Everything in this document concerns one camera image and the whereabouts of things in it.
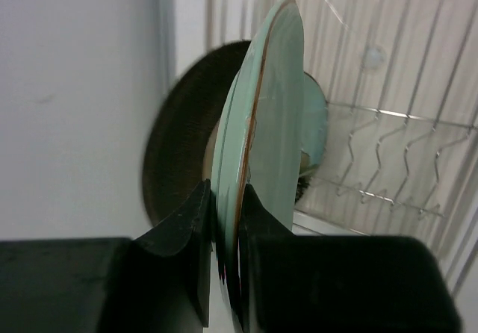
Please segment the green floral plate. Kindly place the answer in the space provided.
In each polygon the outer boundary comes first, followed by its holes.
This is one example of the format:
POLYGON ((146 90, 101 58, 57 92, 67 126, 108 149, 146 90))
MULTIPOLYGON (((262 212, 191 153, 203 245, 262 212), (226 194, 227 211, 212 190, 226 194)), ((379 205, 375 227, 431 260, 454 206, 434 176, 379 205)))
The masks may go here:
POLYGON ((301 164, 295 202, 302 198, 310 180, 322 164, 328 135, 328 103, 317 81, 305 72, 304 109, 301 131, 301 164))
POLYGON ((214 250, 223 301, 241 332, 239 224, 252 185, 292 227, 301 161, 304 30, 296 0, 278 0, 253 37, 218 122, 211 170, 214 250))

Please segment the brown plate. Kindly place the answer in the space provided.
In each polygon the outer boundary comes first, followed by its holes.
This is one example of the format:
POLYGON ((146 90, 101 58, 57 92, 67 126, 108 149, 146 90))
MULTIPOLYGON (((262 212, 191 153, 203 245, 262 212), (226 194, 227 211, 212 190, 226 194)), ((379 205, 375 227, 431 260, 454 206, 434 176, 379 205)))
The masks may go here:
POLYGON ((203 158, 248 40, 203 55, 168 92, 147 140, 141 187, 146 214, 159 224, 202 181, 203 158))

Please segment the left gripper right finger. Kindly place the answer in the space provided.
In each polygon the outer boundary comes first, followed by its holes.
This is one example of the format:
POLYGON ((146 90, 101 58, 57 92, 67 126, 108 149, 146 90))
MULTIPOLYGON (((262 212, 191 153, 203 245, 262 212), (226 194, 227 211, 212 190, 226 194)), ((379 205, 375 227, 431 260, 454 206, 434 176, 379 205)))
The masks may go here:
POLYGON ((251 185, 239 228, 245 332, 460 332, 432 253, 403 236, 296 235, 251 185))

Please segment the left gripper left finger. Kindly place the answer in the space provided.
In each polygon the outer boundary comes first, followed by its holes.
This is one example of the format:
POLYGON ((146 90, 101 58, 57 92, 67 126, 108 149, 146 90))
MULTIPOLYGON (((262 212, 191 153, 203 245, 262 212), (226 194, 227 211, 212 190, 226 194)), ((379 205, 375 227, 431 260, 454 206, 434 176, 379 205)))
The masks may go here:
POLYGON ((141 237, 1 243, 3 332, 201 332, 209 323, 209 181, 141 237))

